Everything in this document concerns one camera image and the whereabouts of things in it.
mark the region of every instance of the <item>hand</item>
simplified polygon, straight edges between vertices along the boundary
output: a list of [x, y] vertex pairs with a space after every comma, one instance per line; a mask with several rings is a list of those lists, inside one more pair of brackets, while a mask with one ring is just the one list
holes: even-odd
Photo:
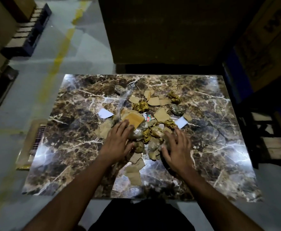
[[118, 122], [109, 132], [100, 150], [99, 156], [109, 162], [110, 165], [118, 162], [133, 148], [134, 143], [126, 145], [128, 136], [134, 126], [129, 126], [129, 121]]
[[175, 127], [175, 132], [177, 134], [176, 139], [168, 131], [164, 132], [169, 139], [171, 152], [169, 155], [166, 147], [163, 146], [162, 154], [170, 168], [182, 177], [187, 171], [193, 170], [194, 162], [191, 159], [192, 143], [178, 127]]

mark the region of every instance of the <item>marble tabletop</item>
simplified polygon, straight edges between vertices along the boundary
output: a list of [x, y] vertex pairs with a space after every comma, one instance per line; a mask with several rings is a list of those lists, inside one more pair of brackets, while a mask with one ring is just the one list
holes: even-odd
[[[217, 75], [70, 75], [64, 77], [38, 147], [23, 193], [53, 195], [65, 187], [98, 155], [103, 140], [94, 131], [104, 122], [101, 108], [118, 113], [131, 103], [114, 92], [115, 85], [143, 97], [174, 91], [193, 118], [183, 129], [192, 140], [197, 172], [230, 200], [259, 201], [254, 170], [222, 76]], [[158, 107], [150, 107], [153, 114]], [[184, 182], [173, 177], [161, 160], [143, 154], [142, 185], [131, 186], [123, 160], [106, 172], [95, 198], [153, 198], [192, 200]]]

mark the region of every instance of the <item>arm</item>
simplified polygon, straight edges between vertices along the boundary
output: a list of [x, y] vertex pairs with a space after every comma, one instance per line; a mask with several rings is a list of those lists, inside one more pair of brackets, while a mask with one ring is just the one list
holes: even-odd
[[78, 174], [25, 227], [24, 231], [72, 230], [81, 219], [90, 199], [109, 166], [122, 159], [132, 149], [126, 141], [133, 126], [117, 123], [108, 133], [94, 162]]
[[215, 231], [262, 230], [196, 172], [190, 155], [191, 140], [178, 128], [175, 129], [175, 132], [177, 142], [175, 136], [165, 132], [169, 138], [171, 154], [168, 154], [165, 147], [162, 148], [162, 154], [171, 169], [187, 183], [212, 228]]

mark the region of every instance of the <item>gray floor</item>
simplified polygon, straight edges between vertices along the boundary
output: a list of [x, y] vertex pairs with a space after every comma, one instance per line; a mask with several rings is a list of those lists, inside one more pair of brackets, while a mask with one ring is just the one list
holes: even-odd
[[[47, 118], [64, 74], [112, 74], [115, 65], [97, 0], [46, 0], [53, 15], [31, 58], [13, 58], [20, 71], [0, 108], [0, 230], [20, 230], [47, 202], [47, 196], [21, 195], [27, 176], [15, 170], [31, 120]], [[83, 16], [77, 25], [77, 9]], [[281, 167], [260, 165], [256, 170], [264, 202], [235, 203], [265, 230], [281, 230]], [[109, 203], [92, 200], [81, 219], [86, 228]], [[197, 203], [173, 202], [196, 230], [212, 230]]]

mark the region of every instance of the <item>white card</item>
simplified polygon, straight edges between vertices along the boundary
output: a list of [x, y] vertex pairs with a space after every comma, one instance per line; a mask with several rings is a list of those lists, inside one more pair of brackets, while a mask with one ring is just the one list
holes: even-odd
[[109, 118], [111, 116], [113, 116], [114, 114], [111, 113], [110, 111], [107, 111], [106, 109], [101, 109], [99, 112], [98, 112], [98, 115], [100, 118]]
[[175, 124], [178, 126], [179, 129], [184, 127], [186, 124], [188, 124], [188, 121], [185, 120], [184, 117], [179, 118], [178, 120], [175, 121]]

